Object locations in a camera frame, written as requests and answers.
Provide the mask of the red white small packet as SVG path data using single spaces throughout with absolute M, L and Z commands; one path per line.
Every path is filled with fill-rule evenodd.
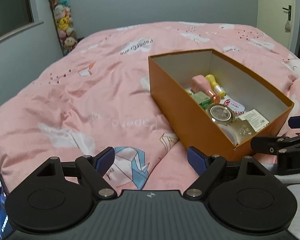
M 245 107 L 241 103 L 238 103 L 235 100 L 226 99 L 223 101 L 222 104 L 230 108 L 235 115 L 241 115 L 245 112 Z

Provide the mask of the gold round tin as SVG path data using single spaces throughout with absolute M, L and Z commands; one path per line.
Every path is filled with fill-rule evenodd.
M 213 103 L 205 110 L 210 119 L 218 124 L 228 124 L 235 120 L 233 111 L 222 104 Z

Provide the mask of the green liquid spray bottle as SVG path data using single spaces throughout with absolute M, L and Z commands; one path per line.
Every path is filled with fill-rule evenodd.
M 203 92 L 194 93 L 191 98 L 203 109 L 207 109 L 212 104 L 212 100 Z

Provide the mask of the yellow bulb-shaped bottle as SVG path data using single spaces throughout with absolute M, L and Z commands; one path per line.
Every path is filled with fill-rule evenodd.
M 225 90 L 218 84 L 214 75 L 208 74 L 205 76 L 205 78 L 209 81 L 211 88 L 218 96 L 221 98 L 226 96 Z

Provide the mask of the pink peach bottle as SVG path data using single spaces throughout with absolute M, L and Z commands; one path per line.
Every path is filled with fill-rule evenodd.
M 221 101 L 219 95 L 213 91 L 209 81 L 203 75 L 197 75 L 191 79 L 191 90 L 194 93 L 203 92 L 209 96 L 214 103 L 220 103 Z

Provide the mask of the orange cardboard box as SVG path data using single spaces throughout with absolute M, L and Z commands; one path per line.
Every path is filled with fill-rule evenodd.
M 274 85 L 234 59 L 214 50 L 189 50 L 148 58 L 150 92 L 185 148 L 194 146 L 206 155 L 230 161 L 252 155 L 250 139 L 235 145 L 188 94 L 191 79 L 212 74 L 247 110 L 255 109 L 269 124 L 258 136 L 275 136 L 294 103 Z

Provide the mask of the blue white small carton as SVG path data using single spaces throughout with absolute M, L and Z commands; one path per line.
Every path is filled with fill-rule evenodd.
M 247 120 L 256 133 L 269 124 L 269 121 L 255 109 L 241 114 L 239 118 L 241 120 Z

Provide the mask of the clear cup with pink sponge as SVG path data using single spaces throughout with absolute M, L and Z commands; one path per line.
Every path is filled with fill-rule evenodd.
M 230 139 L 230 141 L 234 145 L 238 144 L 236 133 L 234 132 L 234 130 L 232 128 L 230 128 L 226 125 L 223 125 L 223 124 L 218 124 L 218 127 L 223 131 L 223 133 Z

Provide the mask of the pink patterned bed quilt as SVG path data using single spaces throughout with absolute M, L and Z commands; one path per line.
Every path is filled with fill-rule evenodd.
M 116 167 L 116 190 L 185 190 L 197 175 L 149 92 L 148 57 L 212 48 L 235 59 L 294 102 L 300 115 L 300 59 L 248 25 L 161 22 L 83 39 L 0 107 L 0 173 L 9 190 L 51 156 L 73 161 L 107 146 L 134 153 L 139 183 Z

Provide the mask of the stuffed toy hanging column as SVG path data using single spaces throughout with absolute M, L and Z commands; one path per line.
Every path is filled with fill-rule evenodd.
M 68 55 L 78 43 L 69 0 L 49 0 L 59 44 L 64 56 Z

